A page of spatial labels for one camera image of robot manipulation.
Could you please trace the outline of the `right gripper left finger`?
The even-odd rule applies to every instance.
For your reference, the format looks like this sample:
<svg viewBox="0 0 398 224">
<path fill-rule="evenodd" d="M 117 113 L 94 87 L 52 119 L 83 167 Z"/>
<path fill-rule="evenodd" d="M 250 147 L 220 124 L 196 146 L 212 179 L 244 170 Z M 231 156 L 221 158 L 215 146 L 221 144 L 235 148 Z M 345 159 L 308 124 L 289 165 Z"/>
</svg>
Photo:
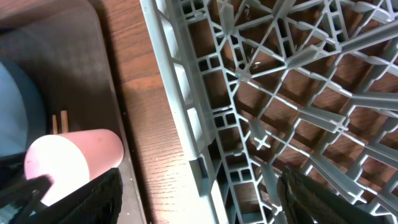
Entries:
<svg viewBox="0 0 398 224">
<path fill-rule="evenodd" d="M 40 208 L 44 194 L 53 186 L 48 175 L 25 180 L 1 190 L 1 208 L 21 202 L 9 223 L 116 223 L 122 207 L 123 182 L 112 168 L 78 190 Z"/>
</svg>

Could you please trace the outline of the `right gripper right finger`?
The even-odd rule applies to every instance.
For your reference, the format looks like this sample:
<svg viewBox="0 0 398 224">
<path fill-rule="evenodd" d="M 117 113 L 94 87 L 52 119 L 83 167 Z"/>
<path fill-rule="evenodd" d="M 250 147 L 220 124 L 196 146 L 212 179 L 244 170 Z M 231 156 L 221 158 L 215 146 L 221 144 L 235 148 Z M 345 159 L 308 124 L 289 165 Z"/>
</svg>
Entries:
<svg viewBox="0 0 398 224">
<path fill-rule="evenodd" d="M 348 203 L 313 179 L 285 167 L 277 194 L 288 223 L 383 224 L 384 221 Z"/>
</svg>

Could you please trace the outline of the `pink white cup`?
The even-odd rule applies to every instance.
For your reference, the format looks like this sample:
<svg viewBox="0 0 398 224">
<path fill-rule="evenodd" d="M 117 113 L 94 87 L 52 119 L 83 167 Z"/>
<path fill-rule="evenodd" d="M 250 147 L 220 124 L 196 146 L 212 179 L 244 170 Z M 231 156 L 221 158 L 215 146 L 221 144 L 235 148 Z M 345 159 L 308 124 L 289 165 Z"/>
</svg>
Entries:
<svg viewBox="0 0 398 224">
<path fill-rule="evenodd" d="M 41 202 L 51 206 L 89 181 L 120 165 L 124 146 L 108 129 L 50 134 L 35 140 L 24 160 L 26 179 L 47 175 L 52 182 Z"/>
</svg>

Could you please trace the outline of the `dark blue plate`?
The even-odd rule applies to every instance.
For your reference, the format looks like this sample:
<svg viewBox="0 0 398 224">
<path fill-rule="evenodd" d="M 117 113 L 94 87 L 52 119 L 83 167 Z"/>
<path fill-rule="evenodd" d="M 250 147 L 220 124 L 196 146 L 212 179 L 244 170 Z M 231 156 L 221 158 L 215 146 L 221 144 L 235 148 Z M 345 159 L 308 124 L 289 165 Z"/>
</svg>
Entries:
<svg viewBox="0 0 398 224">
<path fill-rule="evenodd" d="M 37 85 L 16 63 L 1 60 L 1 157 L 25 152 L 47 132 Z"/>
</svg>

